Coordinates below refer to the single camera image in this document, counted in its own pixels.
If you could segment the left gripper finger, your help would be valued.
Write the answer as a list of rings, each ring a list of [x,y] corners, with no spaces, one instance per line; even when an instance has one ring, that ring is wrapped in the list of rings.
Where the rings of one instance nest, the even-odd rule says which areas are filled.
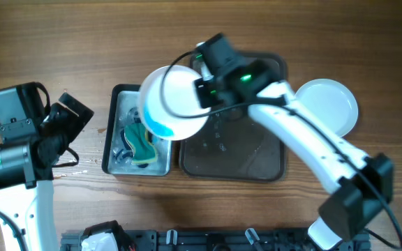
[[[92,117],[94,115],[94,112],[91,109],[83,105],[68,93],[63,93],[59,98],[59,102],[79,117]]]
[[[73,119],[69,124],[68,138],[75,139],[93,117],[93,113],[84,113]]]

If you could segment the green yellow sponge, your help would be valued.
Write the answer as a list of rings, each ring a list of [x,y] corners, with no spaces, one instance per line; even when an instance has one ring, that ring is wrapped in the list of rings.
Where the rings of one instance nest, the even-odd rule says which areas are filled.
[[[133,165],[145,165],[156,162],[156,147],[149,141],[149,133],[142,123],[126,125],[124,128],[124,137],[133,151]]]

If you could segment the white plate blue streak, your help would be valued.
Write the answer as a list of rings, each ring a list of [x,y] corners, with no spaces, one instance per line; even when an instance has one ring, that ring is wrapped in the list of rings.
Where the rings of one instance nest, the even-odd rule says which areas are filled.
[[[207,117],[192,115],[210,112],[201,108],[194,81],[201,75],[186,66],[159,68],[150,73],[140,86],[137,109],[140,120],[153,135],[166,140],[179,141],[198,133]]]

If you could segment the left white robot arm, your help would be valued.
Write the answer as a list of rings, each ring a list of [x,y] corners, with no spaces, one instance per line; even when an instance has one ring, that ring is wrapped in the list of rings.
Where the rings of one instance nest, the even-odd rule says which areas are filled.
[[[0,227],[7,250],[58,250],[52,170],[93,115],[67,93],[48,108],[39,95],[0,98]]]

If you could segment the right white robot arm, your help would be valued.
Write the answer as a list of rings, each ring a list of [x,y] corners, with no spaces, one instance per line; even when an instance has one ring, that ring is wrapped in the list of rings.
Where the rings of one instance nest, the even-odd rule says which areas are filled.
[[[329,198],[318,209],[308,237],[329,250],[362,231],[402,249],[402,231],[389,206],[393,197],[392,161],[353,146],[319,121],[295,98],[289,83],[264,61],[215,69],[201,66],[201,99],[221,100],[229,109],[246,107],[249,117],[274,133],[318,178]],[[390,243],[366,226],[385,211],[399,238]]]

